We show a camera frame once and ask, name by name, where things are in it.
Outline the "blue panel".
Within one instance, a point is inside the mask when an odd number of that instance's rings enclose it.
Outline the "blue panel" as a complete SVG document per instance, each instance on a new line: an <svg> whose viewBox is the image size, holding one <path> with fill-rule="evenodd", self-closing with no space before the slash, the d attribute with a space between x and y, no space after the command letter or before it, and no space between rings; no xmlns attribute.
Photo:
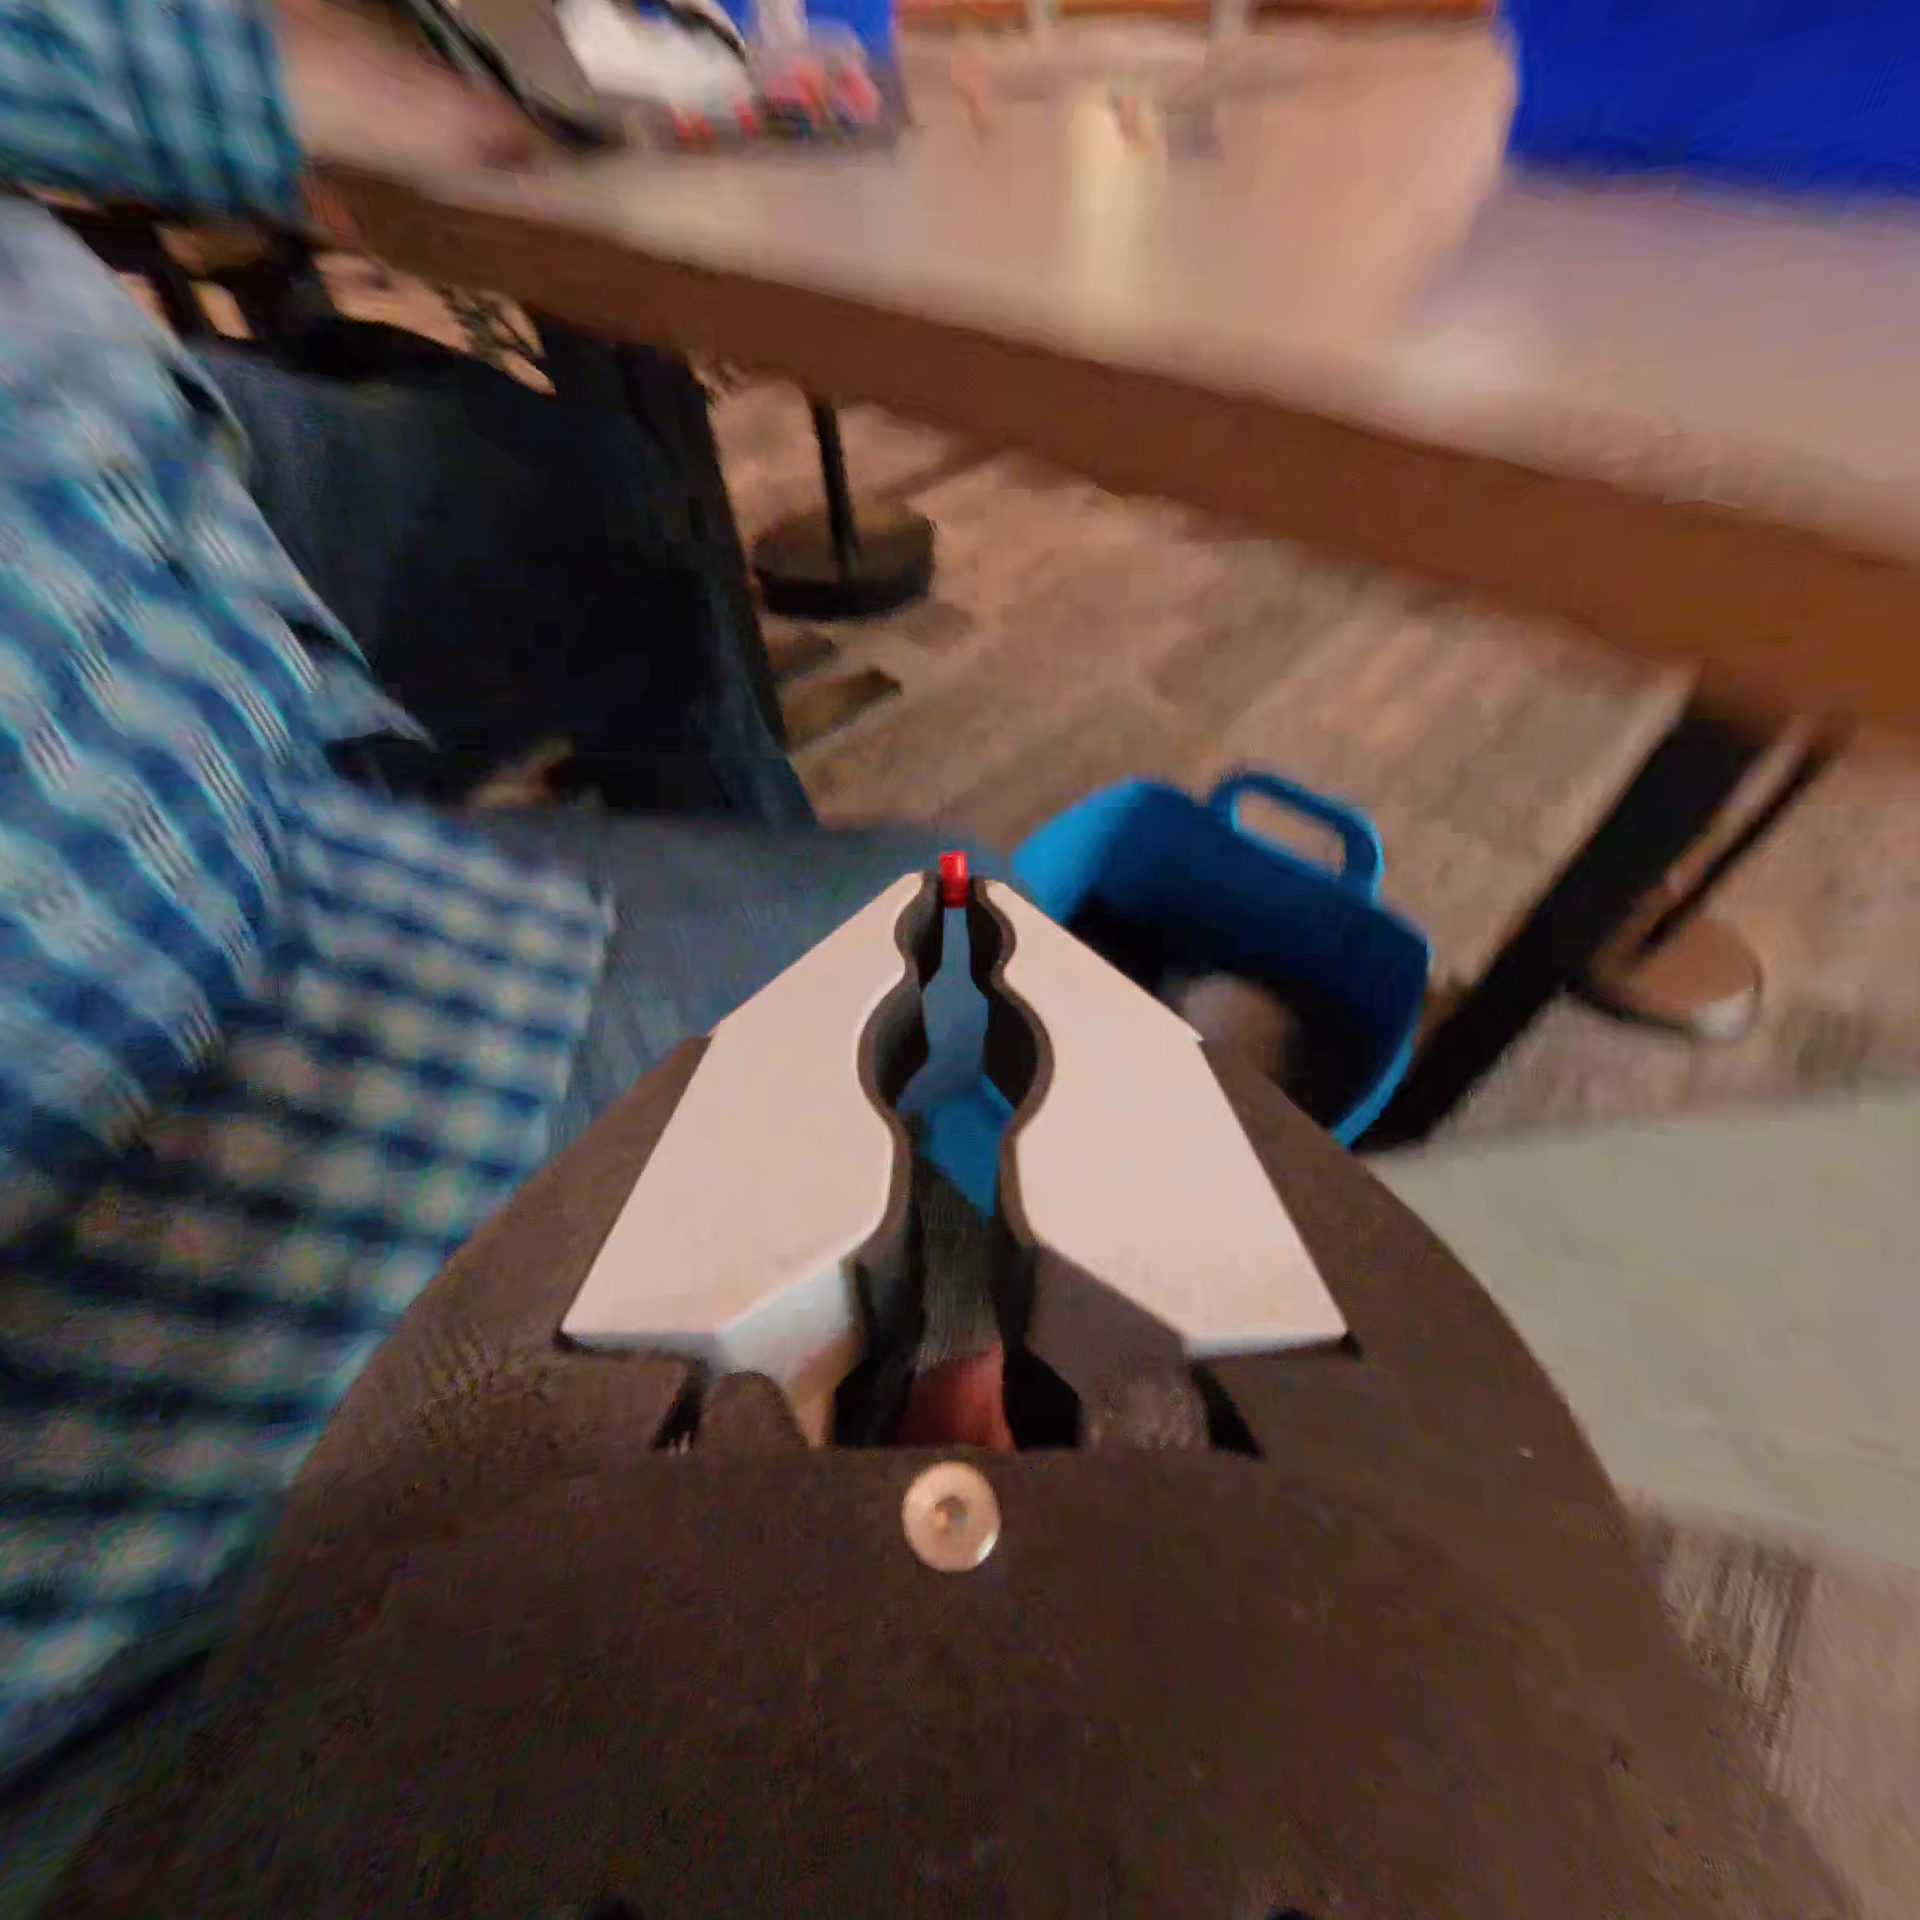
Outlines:
<svg viewBox="0 0 1920 1920"><path fill-rule="evenodd" d="M1523 163L1917 196L1915 2L1502 2L1497 20Z"/></svg>

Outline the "clutter of items on table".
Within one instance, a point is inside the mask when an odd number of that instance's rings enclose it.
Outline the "clutter of items on table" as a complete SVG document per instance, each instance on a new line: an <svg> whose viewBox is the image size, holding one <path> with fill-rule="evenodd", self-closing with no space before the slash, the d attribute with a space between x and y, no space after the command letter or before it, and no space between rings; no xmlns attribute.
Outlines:
<svg viewBox="0 0 1920 1920"><path fill-rule="evenodd" d="M680 154L891 145L906 127L885 2L560 2L590 128Z"/></svg>

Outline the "silver table foot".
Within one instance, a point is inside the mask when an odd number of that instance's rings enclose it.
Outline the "silver table foot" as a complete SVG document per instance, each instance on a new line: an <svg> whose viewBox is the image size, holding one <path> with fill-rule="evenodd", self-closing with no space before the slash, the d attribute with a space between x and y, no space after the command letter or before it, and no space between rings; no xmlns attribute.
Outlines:
<svg viewBox="0 0 1920 1920"><path fill-rule="evenodd" d="M1714 918L1682 919L1669 931L1636 922L1593 959L1577 995L1625 1024L1736 1044L1761 1017L1764 971L1753 947Z"/></svg>

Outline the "black round table base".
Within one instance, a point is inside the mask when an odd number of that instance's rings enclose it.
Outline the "black round table base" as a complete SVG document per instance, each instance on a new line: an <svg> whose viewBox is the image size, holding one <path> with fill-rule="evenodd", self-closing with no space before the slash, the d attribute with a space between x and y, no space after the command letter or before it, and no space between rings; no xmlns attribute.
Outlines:
<svg viewBox="0 0 1920 1920"><path fill-rule="evenodd" d="M800 620L888 618L920 603L937 569L931 518L896 500L859 497L835 408L809 399L806 414L822 499L755 537L750 574L761 603Z"/></svg>

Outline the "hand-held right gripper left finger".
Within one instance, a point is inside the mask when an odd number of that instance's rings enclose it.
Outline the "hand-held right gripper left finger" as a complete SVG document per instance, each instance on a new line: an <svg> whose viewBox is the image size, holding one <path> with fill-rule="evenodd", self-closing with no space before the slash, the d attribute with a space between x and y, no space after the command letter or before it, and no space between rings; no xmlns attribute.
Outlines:
<svg viewBox="0 0 1920 1920"><path fill-rule="evenodd" d="M795 1414L829 1414L866 1338L857 1252L906 1195L861 1044L890 1001L920 1001L922 927L923 879L906 873L712 1032L566 1342L768 1377Z"/></svg>

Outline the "person's plaid shirt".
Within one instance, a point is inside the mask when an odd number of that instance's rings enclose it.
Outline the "person's plaid shirt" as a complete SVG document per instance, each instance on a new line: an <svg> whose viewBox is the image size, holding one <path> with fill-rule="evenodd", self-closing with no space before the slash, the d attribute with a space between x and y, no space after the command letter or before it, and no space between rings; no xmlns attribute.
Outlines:
<svg viewBox="0 0 1920 1920"><path fill-rule="evenodd" d="M301 214L275 6L5 6L5 1786L189 1655L332 1411L540 1164L612 911L346 779L401 713L234 411L38 202Z"/></svg>

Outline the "black slanted table leg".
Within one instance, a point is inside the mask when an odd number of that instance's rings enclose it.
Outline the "black slanted table leg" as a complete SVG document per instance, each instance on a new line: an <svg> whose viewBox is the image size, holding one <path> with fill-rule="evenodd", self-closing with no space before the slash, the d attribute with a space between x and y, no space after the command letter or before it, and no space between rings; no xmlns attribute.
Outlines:
<svg viewBox="0 0 1920 1920"><path fill-rule="evenodd" d="M1357 1153L1418 1146L1445 1128L1556 1001L1590 983L1635 927L1645 928L1645 954L1669 945L1853 736L1848 726L1762 723L1688 702L1488 968L1432 1027ZM1782 779L1696 879L1657 903L1731 818L1744 779L1776 753L1790 754Z"/></svg>

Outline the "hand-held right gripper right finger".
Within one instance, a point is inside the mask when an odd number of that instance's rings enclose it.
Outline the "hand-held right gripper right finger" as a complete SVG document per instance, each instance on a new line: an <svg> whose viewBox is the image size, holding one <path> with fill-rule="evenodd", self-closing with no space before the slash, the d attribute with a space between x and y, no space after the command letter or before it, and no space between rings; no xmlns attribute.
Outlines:
<svg viewBox="0 0 1920 1920"><path fill-rule="evenodd" d="M1334 1346L1346 1320L1195 1032L1011 886L993 986L1038 1042L1002 1195L1048 1255L1152 1314L1189 1359Z"/></svg>

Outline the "person's blue jeans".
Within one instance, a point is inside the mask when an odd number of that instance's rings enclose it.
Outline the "person's blue jeans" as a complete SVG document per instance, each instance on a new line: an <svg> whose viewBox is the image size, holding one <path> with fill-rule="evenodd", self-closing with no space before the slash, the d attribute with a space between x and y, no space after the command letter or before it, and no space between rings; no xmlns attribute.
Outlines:
<svg viewBox="0 0 1920 1920"><path fill-rule="evenodd" d="M467 356L396 380L196 353L248 436L248 487L374 682L430 734L344 753L396 799L460 802L565 744L586 804L482 810L506 854L616 908L553 1146L940 854L956 831L819 824L768 715L764 649L690 375L548 399Z"/></svg>

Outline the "blue plastic bin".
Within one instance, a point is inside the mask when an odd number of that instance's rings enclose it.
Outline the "blue plastic bin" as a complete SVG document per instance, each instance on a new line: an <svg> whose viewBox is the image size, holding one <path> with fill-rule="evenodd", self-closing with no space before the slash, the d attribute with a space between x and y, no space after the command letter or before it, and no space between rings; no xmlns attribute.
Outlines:
<svg viewBox="0 0 1920 1920"><path fill-rule="evenodd" d="M1229 976L1291 1022L1267 1075L1341 1146L1400 1090L1432 971L1427 935L1380 899L1357 807L1262 770L1205 795L1130 779L1034 831L1011 859L1030 903L1150 995Z"/></svg>

